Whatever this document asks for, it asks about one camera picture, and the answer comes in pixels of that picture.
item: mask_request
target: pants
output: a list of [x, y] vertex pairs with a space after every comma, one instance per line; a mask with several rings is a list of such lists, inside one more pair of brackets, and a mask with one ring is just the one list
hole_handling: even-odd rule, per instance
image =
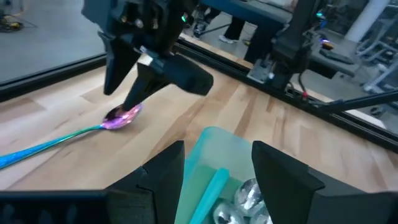
[[210, 12], [207, 14], [207, 15], [205, 15], [204, 16], [204, 18], [203, 18], [203, 20], [205, 21], [205, 22], [207, 22], [208, 24], [216, 17], [216, 16], [218, 16], [220, 13], [221, 13], [221, 11], [220, 10], [218, 10], [218, 9], [213, 9], [212, 7], [209, 7], [209, 6], [207, 6], [207, 5], [204, 5], [204, 4], [199, 4], [199, 11], [201, 12], [201, 13], [205, 13], [206, 12], [206, 10], [207, 9], [209, 9], [210, 8]]
[[237, 18], [232, 17], [231, 24], [229, 25], [228, 29], [225, 31], [224, 36], [230, 40], [239, 40], [241, 36], [243, 26], [245, 21]]

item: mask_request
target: teal container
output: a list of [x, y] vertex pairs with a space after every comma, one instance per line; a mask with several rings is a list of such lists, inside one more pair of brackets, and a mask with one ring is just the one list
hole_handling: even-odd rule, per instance
[[[251, 143], [224, 129], [208, 127], [203, 130], [185, 160], [176, 224], [190, 222], [207, 186], [220, 169], [229, 171], [229, 179], [219, 198], [232, 201], [236, 189], [244, 181], [255, 177], [251, 161]], [[203, 223], [213, 223], [211, 215], [207, 215]]]

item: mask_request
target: spoon handle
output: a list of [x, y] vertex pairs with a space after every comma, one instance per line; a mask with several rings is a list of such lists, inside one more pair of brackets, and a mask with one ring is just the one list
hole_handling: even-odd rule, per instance
[[0, 169], [3, 169], [5, 167], [7, 167], [7, 166], [13, 165], [13, 164], [15, 164], [15, 163], [17, 163], [19, 161], [27, 159], [30, 156], [33, 156], [33, 155], [35, 155], [37, 153], [40, 153], [40, 152], [42, 152], [42, 151], [44, 151], [44, 150], [46, 150], [46, 149], [48, 149], [48, 148], [50, 148], [52, 146], [55, 146], [55, 145], [57, 145], [57, 144], [59, 144], [61, 142], [66, 141], [68, 139], [71, 139], [71, 138], [74, 138], [74, 137], [76, 137], [78, 135], [81, 135], [83, 133], [87, 133], [89, 131], [94, 131], [94, 130], [98, 130], [98, 129], [103, 129], [102, 125], [96, 125], [96, 126], [92, 126], [92, 127], [89, 127], [89, 128], [81, 129], [81, 130], [76, 131], [74, 133], [67, 134], [67, 135], [65, 135], [63, 137], [60, 137], [60, 138], [45, 142], [43, 144], [39, 144], [37, 146], [33, 146], [33, 147], [28, 148], [28, 149], [24, 149], [24, 150], [21, 150], [21, 151], [18, 151], [18, 152], [13, 152], [13, 153], [10, 153], [10, 154], [4, 155], [4, 156], [0, 156]]

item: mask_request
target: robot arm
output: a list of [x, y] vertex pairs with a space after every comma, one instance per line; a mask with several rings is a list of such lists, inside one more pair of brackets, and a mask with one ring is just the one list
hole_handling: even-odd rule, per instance
[[127, 111], [169, 84], [206, 95], [213, 77], [189, 59], [170, 52], [198, 0], [85, 0], [83, 15], [99, 25], [106, 48], [104, 94], [112, 94], [143, 53], [138, 76], [122, 109]]

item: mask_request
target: wooden surface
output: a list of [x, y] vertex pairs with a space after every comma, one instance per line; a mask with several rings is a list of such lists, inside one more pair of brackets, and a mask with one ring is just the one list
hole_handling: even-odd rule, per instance
[[[189, 151], [203, 128], [218, 126], [363, 190], [398, 190], [398, 155], [203, 67], [215, 79], [207, 97], [168, 86], [124, 129], [87, 134], [0, 171], [0, 189], [103, 189], [170, 143], [184, 139]], [[112, 96], [102, 94], [99, 68], [1, 103], [0, 153], [99, 124], [123, 102], [135, 76], [133, 69]]]
[[[253, 64], [252, 63], [247, 62], [247, 61], [245, 61], [245, 60], [243, 60], [241, 58], [237, 58], [234, 55], [231, 55], [231, 54], [229, 54], [229, 53], [227, 53], [225, 51], [217, 49], [216, 47], [210, 46], [210, 45], [208, 45], [208, 44], [206, 44], [206, 43], [204, 43], [204, 42], [202, 42], [200, 40], [196, 40], [196, 39], [194, 39], [194, 38], [192, 38], [192, 37], [190, 37], [190, 36], [188, 36], [186, 34], [181, 34], [180, 37], [185, 39], [185, 40], [187, 40], [187, 41], [189, 41], [189, 42], [191, 42], [191, 43], [194, 43], [194, 44], [196, 44], [196, 45], [198, 45], [200, 47], [203, 47], [204, 49], [210, 50], [210, 51], [212, 51], [212, 52], [214, 52], [214, 53], [216, 53], [216, 54], [218, 54], [220, 56], [223, 56], [224, 58], [232, 60], [232, 61], [234, 61], [234, 62], [236, 62], [236, 63], [238, 63], [240, 65], [243, 65], [243, 66], [245, 66], [247, 68], [250, 68], [250, 69], [253, 68]], [[296, 90], [300, 90], [301, 89], [300, 85], [298, 83], [293, 83], [293, 86], [294, 86], [294, 88]], [[308, 94], [310, 96], [312, 96], [312, 97], [314, 97], [314, 98], [316, 98], [316, 99], [318, 99], [320, 101], [323, 101], [323, 102], [331, 102], [331, 101], [333, 101], [332, 99], [330, 99], [328, 97], [325, 97], [325, 96], [323, 96], [323, 95], [321, 95], [321, 94], [319, 94], [317, 92], [314, 92], [312, 90], [307, 90], [307, 92], [308, 92]], [[386, 128], [386, 126], [383, 124], [383, 122], [380, 121], [379, 119], [373, 118], [372, 116], [369, 116], [369, 115], [367, 115], [367, 114], [365, 114], [363, 112], [360, 112], [358, 110], [349, 110], [349, 111], [347, 111], [347, 113], [350, 113], [350, 114], [352, 114], [352, 115], [354, 115], [354, 116], [356, 116], [358, 118], [361, 118], [361, 119], [363, 119], [363, 120], [365, 120], [367, 122], [370, 122], [372, 124], [375, 124], [375, 125], [377, 125], [377, 126], [379, 126], [381, 128], [384, 128], [384, 129]]]

